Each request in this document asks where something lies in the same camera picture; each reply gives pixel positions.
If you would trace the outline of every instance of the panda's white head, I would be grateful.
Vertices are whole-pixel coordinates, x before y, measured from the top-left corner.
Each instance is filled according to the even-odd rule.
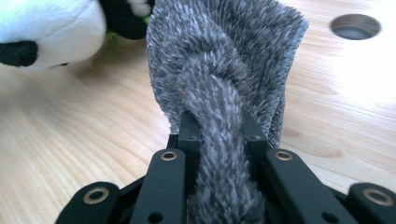
[[[0,0],[0,63],[33,70],[83,61],[101,48],[96,0]]]

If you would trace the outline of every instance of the metal ring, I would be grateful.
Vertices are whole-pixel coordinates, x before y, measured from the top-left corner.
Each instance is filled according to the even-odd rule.
[[[98,197],[92,197],[92,195],[94,193],[101,193],[101,195],[99,195]],[[96,204],[96,203],[101,203],[102,201],[104,201],[107,197],[108,197],[108,189],[105,187],[97,187],[94,189],[91,189],[90,191],[88,191],[85,195],[84,195],[84,203],[87,204]]]
[[[377,194],[381,196],[383,199],[378,199],[377,197],[373,196],[373,194]],[[392,198],[390,198],[390,196],[387,193],[384,193],[379,189],[365,189],[363,191],[363,195],[373,203],[377,203],[379,205],[384,205],[384,206],[394,205],[394,201],[392,200]]]
[[[173,151],[167,151],[161,155],[161,159],[163,161],[172,161],[172,160],[175,160],[176,158],[177,158],[177,154],[176,154],[176,152],[173,152]]]
[[[275,157],[277,157],[279,160],[282,161],[291,161],[293,159],[293,156],[291,156],[289,152],[285,152],[285,151],[276,152]]]

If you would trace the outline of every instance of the towel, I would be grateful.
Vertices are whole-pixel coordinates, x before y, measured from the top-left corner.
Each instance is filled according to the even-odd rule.
[[[275,0],[157,0],[148,26],[155,99],[179,132],[190,110],[201,159],[192,223],[263,223],[264,195],[249,176],[243,112],[278,147],[285,82],[307,22]]]

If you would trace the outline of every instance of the panda plush toy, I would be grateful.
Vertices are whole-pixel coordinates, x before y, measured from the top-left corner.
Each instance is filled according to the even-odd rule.
[[[111,31],[144,38],[154,0],[0,0],[0,63],[31,70],[90,58]]]

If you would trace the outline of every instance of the wooden table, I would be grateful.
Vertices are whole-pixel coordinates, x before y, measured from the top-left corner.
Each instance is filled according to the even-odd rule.
[[[396,21],[391,1],[287,1],[310,21],[287,83],[281,146],[324,184],[368,181],[396,191]],[[380,35],[334,35],[362,13]],[[95,181],[145,174],[169,124],[149,85],[146,42],[107,43],[83,63],[29,73],[0,66],[0,223],[53,223]]]

